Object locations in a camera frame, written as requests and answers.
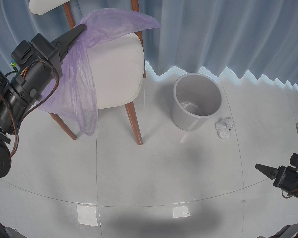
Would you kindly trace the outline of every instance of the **tile floor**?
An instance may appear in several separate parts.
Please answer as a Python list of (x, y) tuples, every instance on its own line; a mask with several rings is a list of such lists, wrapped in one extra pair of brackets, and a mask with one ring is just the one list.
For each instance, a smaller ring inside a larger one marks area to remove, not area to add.
[[(298, 152), (298, 90), (249, 71), (239, 80), (202, 68), (222, 89), (223, 107), (200, 129), (183, 131), (171, 107), (185, 72), (156, 77), (146, 68), (134, 101), (142, 146), (124, 107), (100, 110), (92, 137), (66, 119), (76, 141), (45, 112), (26, 118), (0, 180), (0, 223), (28, 238), (267, 237), (298, 223), (298, 201), (283, 199), (254, 168), (287, 166)], [(223, 140), (215, 123), (228, 116), (235, 127)]]

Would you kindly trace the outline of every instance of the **chair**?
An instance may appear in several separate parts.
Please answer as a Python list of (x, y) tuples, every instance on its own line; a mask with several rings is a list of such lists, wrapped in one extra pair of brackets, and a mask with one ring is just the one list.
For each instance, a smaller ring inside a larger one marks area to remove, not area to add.
[[(30, 0), (33, 14), (42, 15), (63, 4), (71, 28), (74, 19), (66, 0)], [(132, 9), (139, 11), (138, 0), (131, 0)], [(97, 94), (98, 109), (125, 105), (136, 142), (142, 145), (142, 137), (133, 100), (137, 97), (142, 79), (146, 77), (142, 32), (131, 33), (118, 39), (98, 44), (87, 49), (89, 64)], [(75, 134), (57, 114), (50, 113), (53, 119), (72, 138)]]

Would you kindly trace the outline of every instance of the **trash can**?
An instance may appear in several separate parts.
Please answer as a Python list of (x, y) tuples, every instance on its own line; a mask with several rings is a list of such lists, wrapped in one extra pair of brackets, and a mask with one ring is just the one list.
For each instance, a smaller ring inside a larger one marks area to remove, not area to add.
[(215, 116), (222, 105), (221, 89), (211, 78), (200, 73), (187, 73), (174, 85), (174, 123), (186, 131), (198, 129)]

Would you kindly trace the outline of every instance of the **purple plastic bag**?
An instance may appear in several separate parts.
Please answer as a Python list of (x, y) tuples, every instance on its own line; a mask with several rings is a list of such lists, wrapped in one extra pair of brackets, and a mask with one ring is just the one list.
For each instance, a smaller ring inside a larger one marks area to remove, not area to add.
[[(63, 60), (59, 87), (38, 108), (77, 121), (80, 130), (91, 136), (97, 128), (98, 109), (86, 49), (129, 33), (161, 27), (161, 24), (151, 16), (113, 8), (95, 10), (84, 16), (79, 24), (85, 24), (87, 29)], [(55, 80), (52, 80), (42, 96), (46, 97), (54, 85)]]

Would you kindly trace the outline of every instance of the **blue curtain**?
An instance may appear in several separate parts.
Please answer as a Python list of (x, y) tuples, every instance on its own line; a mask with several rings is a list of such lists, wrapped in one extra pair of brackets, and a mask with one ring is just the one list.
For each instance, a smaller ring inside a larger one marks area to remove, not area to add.
[[(11, 71), (10, 54), (38, 32), (53, 40), (69, 30), (62, 6), (40, 16), (29, 0), (1, 0), (0, 70)], [(96, 8), (131, 9), (130, 0), (72, 0), (75, 22)], [(145, 59), (157, 75), (177, 66), (215, 76), (229, 67), (242, 78), (250, 70), (298, 82), (298, 1), (296, 0), (139, 0), (140, 12), (160, 21), (143, 32)]]

